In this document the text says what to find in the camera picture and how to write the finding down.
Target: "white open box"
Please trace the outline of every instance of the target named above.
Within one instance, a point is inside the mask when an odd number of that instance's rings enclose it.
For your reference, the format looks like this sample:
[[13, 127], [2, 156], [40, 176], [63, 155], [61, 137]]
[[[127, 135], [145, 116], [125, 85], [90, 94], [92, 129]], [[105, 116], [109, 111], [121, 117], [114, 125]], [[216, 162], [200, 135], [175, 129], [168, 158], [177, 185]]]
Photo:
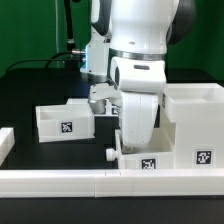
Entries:
[[88, 104], [36, 107], [40, 142], [94, 138], [94, 116]]
[[218, 84], [168, 84], [161, 102], [170, 122], [224, 122], [224, 88]]
[[116, 130], [115, 137], [119, 169], [147, 169], [150, 165], [151, 169], [173, 169], [174, 146], [162, 129], [154, 129], [148, 147], [132, 148], [131, 152], [123, 148], [126, 153], [122, 152], [120, 130]]

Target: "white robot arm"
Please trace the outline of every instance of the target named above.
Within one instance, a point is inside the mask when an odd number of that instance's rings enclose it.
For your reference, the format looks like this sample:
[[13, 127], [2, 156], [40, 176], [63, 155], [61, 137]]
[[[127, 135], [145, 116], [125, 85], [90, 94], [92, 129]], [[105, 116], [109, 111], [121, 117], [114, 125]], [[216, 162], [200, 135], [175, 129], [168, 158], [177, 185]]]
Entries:
[[166, 84], [163, 58], [167, 52], [167, 33], [180, 2], [112, 1], [108, 77], [113, 81], [117, 94], [107, 91], [111, 89], [109, 86], [95, 86], [91, 88], [90, 98], [101, 100], [101, 96], [105, 98], [107, 93], [108, 98], [116, 96], [125, 146], [143, 148], [151, 140], [158, 98]]

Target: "green background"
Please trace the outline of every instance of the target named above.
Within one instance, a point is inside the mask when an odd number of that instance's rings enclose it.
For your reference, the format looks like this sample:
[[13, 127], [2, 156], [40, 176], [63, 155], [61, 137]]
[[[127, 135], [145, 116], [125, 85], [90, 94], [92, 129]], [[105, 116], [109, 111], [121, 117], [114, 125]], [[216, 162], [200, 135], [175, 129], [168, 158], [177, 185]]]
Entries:
[[[63, 0], [0, 1], [0, 76], [12, 63], [47, 59], [57, 53], [56, 10], [58, 2], [59, 51], [66, 50]], [[224, 1], [195, 0], [197, 20], [192, 32], [179, 44], [169, 46], [169, 68], [197, 68], [217, 79], [224, 78]], [[89, 0], [72, 4], [74, 36], [78, 48], [90, 39]], [[31, 67], [43, 64], [29, 64]]]

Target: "white bin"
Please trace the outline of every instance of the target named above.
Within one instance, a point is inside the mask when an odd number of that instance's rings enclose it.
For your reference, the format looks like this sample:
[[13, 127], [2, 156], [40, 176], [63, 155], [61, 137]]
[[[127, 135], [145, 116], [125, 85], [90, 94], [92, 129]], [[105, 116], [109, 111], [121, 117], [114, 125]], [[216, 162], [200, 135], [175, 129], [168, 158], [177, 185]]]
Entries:
[[224, 88], [170, 84], [161, 105], [161, 128], [174, 145], [174, 168], [224, 168]]
[[39, 142], [94, 138], [94, 116], [88, 104], [36, 107]]
[[173, 144], [166, 133], [155, 128], [152, 140], [146, 148], [132, 148], [131, 153], [122, 152], [121, 131], [116, 130], [116, 158], [119, 169], [172, 169]]

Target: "black table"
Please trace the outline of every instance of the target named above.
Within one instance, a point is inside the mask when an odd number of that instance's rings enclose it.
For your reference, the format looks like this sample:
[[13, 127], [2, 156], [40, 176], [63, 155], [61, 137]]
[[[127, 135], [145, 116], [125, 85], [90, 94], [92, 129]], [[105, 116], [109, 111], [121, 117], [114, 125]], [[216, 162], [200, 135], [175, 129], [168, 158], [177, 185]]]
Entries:
[[[0, 79], [0, 127], [14, 127], [16, 144], [2, 165], [13, 169], [114, 169], [116, 118], [96, 119], [92, 140], [38, 143], [35, 106], [86, 98], [92, 84], [64, 69], [16, 69]], [[170, 70], [168, 82], [215, 82], [197, 70]], [[224, 197], [0, 199], [0, 223], [223, 223]]]

